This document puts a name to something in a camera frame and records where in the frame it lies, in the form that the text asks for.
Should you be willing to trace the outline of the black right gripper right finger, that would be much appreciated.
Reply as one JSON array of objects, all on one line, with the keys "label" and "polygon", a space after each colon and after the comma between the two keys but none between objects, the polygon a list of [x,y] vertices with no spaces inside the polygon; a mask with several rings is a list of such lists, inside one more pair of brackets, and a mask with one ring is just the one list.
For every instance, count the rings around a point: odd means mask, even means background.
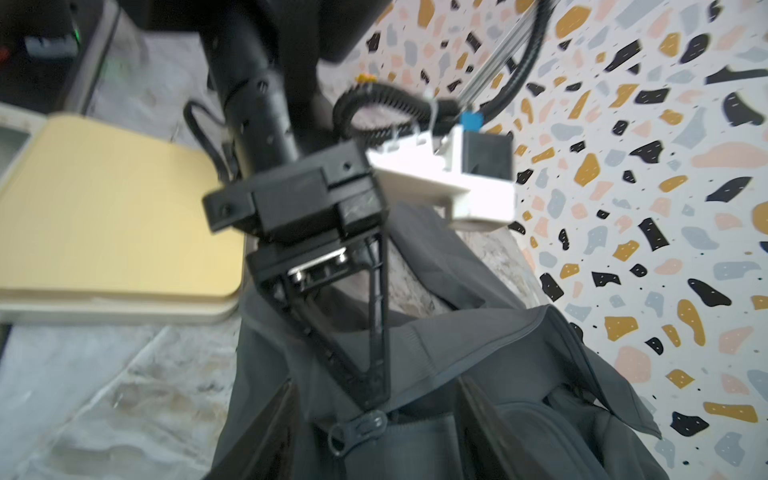
[{"label": "black right gripper right finger", "polygon": [[469,377],[457,381],[455,423],[465,479],[537,479],[540,465]]}]

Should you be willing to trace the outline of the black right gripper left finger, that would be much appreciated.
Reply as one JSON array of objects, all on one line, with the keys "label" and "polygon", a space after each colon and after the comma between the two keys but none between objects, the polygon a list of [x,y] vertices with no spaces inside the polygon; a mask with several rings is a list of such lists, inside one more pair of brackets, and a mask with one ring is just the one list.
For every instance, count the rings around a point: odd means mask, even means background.
[{"label": "black right gripper left finger", "polygon": [[286,380],[205,480],[291,479],[299,393]]}]

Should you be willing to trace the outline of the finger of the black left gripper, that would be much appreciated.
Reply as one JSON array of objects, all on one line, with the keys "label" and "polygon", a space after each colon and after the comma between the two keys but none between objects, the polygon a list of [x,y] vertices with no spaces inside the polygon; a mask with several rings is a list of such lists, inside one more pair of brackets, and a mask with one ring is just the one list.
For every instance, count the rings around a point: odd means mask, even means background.
[{"label": "finger of the black left gripper", "polygon": [[382,227],[331,231],[245,258],[259,293],[363,411],[391,393],[387,243]]}]

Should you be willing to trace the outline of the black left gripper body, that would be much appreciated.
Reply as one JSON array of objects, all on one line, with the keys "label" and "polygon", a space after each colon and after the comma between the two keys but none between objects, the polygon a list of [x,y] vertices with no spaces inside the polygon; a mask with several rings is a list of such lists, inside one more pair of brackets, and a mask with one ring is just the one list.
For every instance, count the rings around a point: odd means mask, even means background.
[{"label": "black left gripper body", "polygon": [[384,220],[357,141],[342,141],[317,78],[383,11],[380,1],[231,1],[200,31],[237,166],[204,200],[212,230],[270,243],[354,237]]}]

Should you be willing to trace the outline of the grey zip-up jacket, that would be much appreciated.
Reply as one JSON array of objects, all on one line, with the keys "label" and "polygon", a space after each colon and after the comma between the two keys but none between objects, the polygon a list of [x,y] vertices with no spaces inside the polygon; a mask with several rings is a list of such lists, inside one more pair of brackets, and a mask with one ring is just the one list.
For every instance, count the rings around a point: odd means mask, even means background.
[{"label": "grey zip-up jacket", "polygon": [[243,459],[244,434],[286,381],[298,390],[296,479],[459,479],[463,442],[453,404],[469,379],[496,425],[557,479],[663,479],[641,441],[659,428],[633,387],[586,347],[553,306],[527,307],[431,208],[398,205],[389,235],[444,314],[389,317],[391,394],[385,424],[337,456],[329,443],[358,425],[359,408],[300,334],[253,285],[241,297],[242,324],[228,417],[213,462]]}]

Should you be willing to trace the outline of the cream kitchen scale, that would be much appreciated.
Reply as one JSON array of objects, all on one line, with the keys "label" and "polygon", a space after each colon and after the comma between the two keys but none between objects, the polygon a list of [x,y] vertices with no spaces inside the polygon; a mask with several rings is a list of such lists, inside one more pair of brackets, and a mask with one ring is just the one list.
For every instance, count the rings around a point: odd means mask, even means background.
[{"label": "cream kitchen scale", "polygon": [[79,115],[1,108],[1,320],[5,324],[225,319],[243,237],[214,234],[209,158]]}]

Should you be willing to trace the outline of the aluminium corner frame post left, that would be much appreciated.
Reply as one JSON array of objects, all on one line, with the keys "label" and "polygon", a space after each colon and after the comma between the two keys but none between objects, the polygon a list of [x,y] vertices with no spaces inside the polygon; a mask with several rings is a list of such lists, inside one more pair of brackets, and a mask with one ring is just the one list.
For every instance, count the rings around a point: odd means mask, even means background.
[{"label": "aluminium corner frame post left", "polygon": [[525,47],[523,56],[516,62],[516,67],[509,74],[507,83],[500,88],[493,99],[479,106],[478,109],[486,120],[490,120],[512,102],[526,83],[538,58],[551,13],[551,1],[534,1],[528,10],[520,15],[515,26],[498,42],[487,60],[477,69],[458,95],[457,100],[465,110],[474,106],[482,92],[507,66],[514,54],[521,47]]}]

